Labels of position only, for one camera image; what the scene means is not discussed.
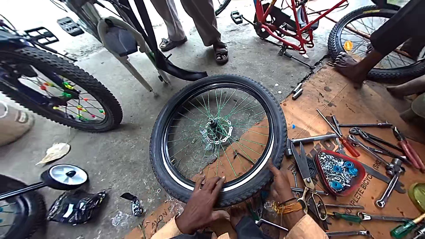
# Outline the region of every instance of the cardboard sheet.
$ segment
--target cardboard sheet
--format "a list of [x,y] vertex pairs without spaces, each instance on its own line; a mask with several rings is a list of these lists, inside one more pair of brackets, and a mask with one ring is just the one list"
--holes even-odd
[[[332,132],[330,127],[317,113],[316,108],[320,109],[325,116],[336,115],[340,123],[374,123],[389,121],[396,125],[407,137],[415,139],[416,141],[424,140],[424,134],[414,126],[406,124],[399,118],[399,113],[392,107],[388,101],[381,97],[378,93],[373,91],[367,84],[364,84],[360,90],[355,90],[350,82],[343,76],[338,74],[334,69],[329,66],[322,67],[310,80],[303,84],[303,94],[297,99],[292,100],[288,97],[280,105],[284,111],[286,123],[288,127],[289,138],[303,138],[315,135],[322,135]],[[261,122],[258,126],[266,125],[266,122]],[[251,129],[255,132],[260,132],[264,128]],[[341,128],[344,135],[348,135],[349,128]],[[397,144],[392,130],[389,128],[365,128],[366,132],[376,135],[393,144]],[[245,133],[241,139],[249,140],[254,137],[256,142],[261,140],[261,135],[255,132]],[[425,158],[425,147],[423,144],[409,140],[412,146],[416,149],[418,154]],[[262,151],[262,146],[249,145],[257,151]],[[320,149],[336,150],[336,143],[333,141],[315,142],[304,145],[307,156],[313,157]],[[245,170],[251,167],[252,161],[256,161],[258,155],[249,152],[244,148],[239,148],[236,144],[232,144],[226,149],[227,156],[221,156],[219,164],[211,164],[207,166],[203,173],[207,177],[213,177],[216,174],[225,175],[227,179],[235,178],[235,174],[239,175],[244,173]],[[381,174],[385,175],[385,169],[380,162],[376,162],[366,152],[359,149],[361,156],[357,160],[377,169]],[[391,161],[390,157],[383,156],[387,161]],[[230,164],[235,160],[241,160],[238,167],[230,168]],[[287,173],[289,181],[294,186],[293,175],[291,168],[293,166],[293,159],[283,158],[282,168]],[[418,170],[405,167],[405,175],[400,177],[400,181],[405,184],[406,190],[415,182],[424,182],[425,174],[420,173]],[[298,177],[299,186],[302,187],[302,180]],[[349,196],[335,198],[333,196],[324,196],[323,199],[326,203],[343,203],[343,204],[356,204],[365,207],[364,212],[373,215],[388,215],[388,216],[405,216],[417,217],[420,212],[410,201],[407,193],[401,194],[396,191],[391,195],[387,205],[381,209],[375,206],[374,201],[381,197],[386,189],[387,184],[382,182],[371,175],[366,175],[360,187]],[[316,186],[317,190],[326,190],[319,182]],[[152,234],[160,228],[159,222],[163,223],[171,219],[178,210],[182,209],[182,204],[174,201],[164,203],[160,208],[155,210],[150,216],[146,217],[140,226],[126,236],[127,239],[150,238]],[[340,213],[356,213],[358,210],[343,210],[341,208],[329,208],[329,211],[337,211]],[[398,225],[394,222],[386,221],[367,221],[361,224],[346,222],[344,220],[330,219],[332,225],[329,225],[329,231],[351,231],[351,230],[369,230],[375,238],[390,238],[389,231]],[[285,233],[281,233],[280,237],[283,238]],[[349,237],[349,238],[364,238],[363,236]]]

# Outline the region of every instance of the trousers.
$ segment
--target trousers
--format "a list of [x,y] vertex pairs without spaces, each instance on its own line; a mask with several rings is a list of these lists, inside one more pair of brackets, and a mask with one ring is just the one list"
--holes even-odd
[[425,0],[410,0],[370,36],[373,48],[388,55],[406,42],[422,49],[425,45]]
[[[221,40],[212,1],[181,0],[183,9],[193,19],[205,46],[211,46]],[[151,2],[167,26],[168,38],[171,41],[180,41],[185,38],[174,0],[151,0]]]

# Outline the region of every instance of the bicycle tire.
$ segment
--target bicycle tire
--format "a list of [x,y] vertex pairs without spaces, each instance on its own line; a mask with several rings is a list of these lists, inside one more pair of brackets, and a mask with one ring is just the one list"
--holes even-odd
[[224,0],[223,4],[215,11],[215,15],[218,16],[226,7],[229,5],[231,0]]
[[[0,174],[0,193],[16,190],[27,186],[25,183]],[[13,198],[6,199],[9,203],[16,203],[18,216],[13,226],[5,234],[5,239],[28,239],[45,223],[46,207],[43,196],[31,191]]]
[[[185,188],[173,178],[173,175],[167,171],[165,162],[163,160],[162,140],[164,139],[165,130],[168,125],[167,121],[173,117],[177,106],[182,104],[182,102],[184,102],[188,96],[193,95],[194,92],[199,92],[201,89],[203,89],[203,87],[207,87],[208,85],[227,83],[244,85],[252,92],[257,94],[257,96],[264,99],[265,105],[263,107],[266,112],[269,111],[267,115],[268,117],[270,115],[271,122],[273,122],[272,128],[274,141],[272,140],[272,142],[274,142],[274,144],[271,145],[270,148],[270,158],[276,167],[280,167],[281,161],[283,159],[283,152],[286,146],[285,142],[287,139],[286,121],[282,108],[274,96],[270,93],[270,91],[268,91],[260,83],[248,77],[238,75],[224,74],[203,78],[190,85],[187,85],[167,102],[156,119],[150,138],[149,153],[153,172],[161,186],[171,196],[180,201],[187,202],[190,198],[190,195],[192,194],[192,190]],[[264,160],[267,161],[267,159],[264,158],[260,165],[265,162]],[[244,184],[234,189],[221,192],[216,203],[216,207],[227,207],[248,199],[254,193],[258,192],[267,182],[269,182],[272,176],[273,174],[268,169],[267,164],[264,163],[262,168],[259,168],[258,173],[256,173],[247,182],[244,182]]]
[[[350,20],[367,14],[368,16],[393,16],[397,11],[394,9],[380,9],[378,6],[364,6],[345,15],[333,27],[328,39],[328,51],[333,60],[338,54],[345,51],[341,41],[340,33]],[[425,60],[416,62],[415,64],[389,69],[373,68],[369,71],[367,77],[370,80],[378,82],[391,82],[392,80],[414,79],[425,74]]]
[[78,66],[56,55],[34,47],[24,47],[15,50],[0,50],[0,59],[14,59],[22,63],[31,64],[35,68],[40,68],[65,76],[68,80],[85,89],[99,101],[106,112],[107,120],[100,124],[84,124],[62,118],[51,113],[46,108],[34,103],[26,95],[23,95],[13,88],[0,83],[0,91],[34,113],[59,124],[89,132],[108,131],[116,128],[122,121],[122,109],[113,94],[111,94],[111,92],[102,83]]

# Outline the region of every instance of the bracelet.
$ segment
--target bracelet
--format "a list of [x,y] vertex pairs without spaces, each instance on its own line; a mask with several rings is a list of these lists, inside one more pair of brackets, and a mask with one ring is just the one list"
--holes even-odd
[[277,214],[286,214],[286,213],[291,213],[291,212],[296,212],[299,210],[303,209],[303,206],[301,205],[301,203],[299,202],[294,202],[291,203],[289,205],[277,205],[276,202],[272,203],[272,209],[277,213]]
[[279,203],[279,206],[285,205],[285,203],[290,202],[292,200],[296,200],[296,199],[297,199],[296,197],[290,198],[290,199],[288,199],[288,200],[286,200],[286,201],[284,201],[282,203]]

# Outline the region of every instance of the sandal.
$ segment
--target sandal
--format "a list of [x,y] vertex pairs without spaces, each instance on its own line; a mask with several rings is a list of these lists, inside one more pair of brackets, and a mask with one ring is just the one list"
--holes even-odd
[[218,41],[213,44],[215,62],[217,62],[218,64],[222,65],[229,61],[229,55],[226,47],[227,45],[221,41]]
[[171,41],[169,39],[163,38],[161,43],[159,44],[159,48],[161,49],[161,51],[169,51],[177,46],[181,46],[185,42],[187,42],[187,37],[184,37],[180,41]]

